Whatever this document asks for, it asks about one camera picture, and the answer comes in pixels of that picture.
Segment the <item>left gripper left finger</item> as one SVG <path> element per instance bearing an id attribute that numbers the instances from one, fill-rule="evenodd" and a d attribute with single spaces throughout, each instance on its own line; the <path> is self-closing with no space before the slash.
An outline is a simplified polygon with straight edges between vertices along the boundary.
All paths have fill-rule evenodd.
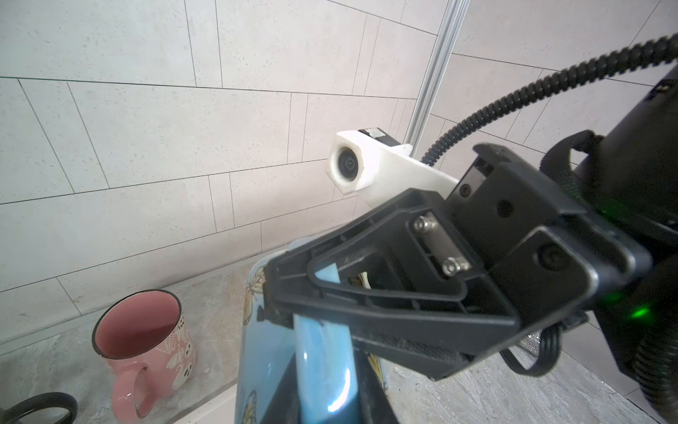
<path id="1" fill-rule="evenodd" d="M 299 424 L 300 411 L 297 370 L 295 365 L 289 365 L 260 423 Z"/>

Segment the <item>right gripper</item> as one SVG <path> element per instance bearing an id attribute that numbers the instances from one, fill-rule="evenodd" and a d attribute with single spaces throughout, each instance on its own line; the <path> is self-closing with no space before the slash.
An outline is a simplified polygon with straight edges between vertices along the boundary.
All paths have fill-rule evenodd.
<path id="1" fill-rule="evenodd" d="M 512 150 L 475 151 L 446 204 L 409 189 L 270 261 L 262 316 L 345 325 L 356 348 L 436 381 L 650 270 L 644 247 Z"/>

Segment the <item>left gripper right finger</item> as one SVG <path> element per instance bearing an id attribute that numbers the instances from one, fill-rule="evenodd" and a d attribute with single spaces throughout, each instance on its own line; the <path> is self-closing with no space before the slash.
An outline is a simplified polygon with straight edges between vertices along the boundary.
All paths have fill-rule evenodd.
<path id="1" fill-rule="evenodd" d="M 371 353 L 355 351 L 359 421 L 362 424 L 399 424 L 388 400 L 381 361 Z"/>

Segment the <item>blue butterfly mug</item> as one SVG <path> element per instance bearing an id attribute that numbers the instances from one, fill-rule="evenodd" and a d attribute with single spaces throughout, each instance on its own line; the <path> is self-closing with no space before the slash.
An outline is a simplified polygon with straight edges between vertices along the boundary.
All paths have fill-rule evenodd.
<path id="1" fill-rule="evenodd" d="M 295 365 L 300 423 L 358 423 L 358 378 L 348 327 L 293 316 L 291 328 L 268 321 L 265 266 L 247 277 L 235 420 L 260 423 L 289 365 Z"/>

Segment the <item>pink ghost mug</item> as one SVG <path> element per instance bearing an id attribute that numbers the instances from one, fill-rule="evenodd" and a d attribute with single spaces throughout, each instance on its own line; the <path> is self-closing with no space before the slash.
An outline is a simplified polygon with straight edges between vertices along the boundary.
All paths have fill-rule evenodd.
<path id="1" fill-rule="evenodd" d="M 170 291 L 138 291 L 115 303 L 96 323 L 92 346 L 114 375 L 111 406 L 121 423 L 148 416 L 196 368 L 182 304 Z"/>

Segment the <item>black mug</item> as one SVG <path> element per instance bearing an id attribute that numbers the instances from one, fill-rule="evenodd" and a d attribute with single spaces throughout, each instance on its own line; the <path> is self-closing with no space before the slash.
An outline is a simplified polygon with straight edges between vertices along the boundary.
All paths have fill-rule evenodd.
<path id="1" fill-rule="evenodd" d="M 1 410 L 2 423 L 19 423 L 21 419 L 46 409 L 62 409 L 65 415 L 57 423 L 74 423 L 78 416 L 78 402 L 72 395 L 63 392 L 48 392 L 23 400 L 6 410 Z"/>

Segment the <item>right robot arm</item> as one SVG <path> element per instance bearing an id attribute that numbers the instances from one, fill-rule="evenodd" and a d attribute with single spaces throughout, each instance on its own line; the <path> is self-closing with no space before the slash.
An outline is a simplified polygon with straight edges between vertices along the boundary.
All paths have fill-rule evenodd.
<path id="1" fill-rule="evenodd" d="M 595 316 L 618 369 L 677 420 L 677 74 L 606 135 L 585 130 L 533 166 L 475 146 L 461 179 L 436 168 L 453 146 L 525 106 L 677 60 L 677 38 L 555 72 L 445 132 L 421 159 L 378 127 L 339 132 L 328 175 L 369 212 L 255 273 L 249 323 L 296 346 L 272 399 L 245 394 L 244 422 L 393 422 L 369 359 L 439 381 L 499 354 L 545 376 L 564 333 Z"/>

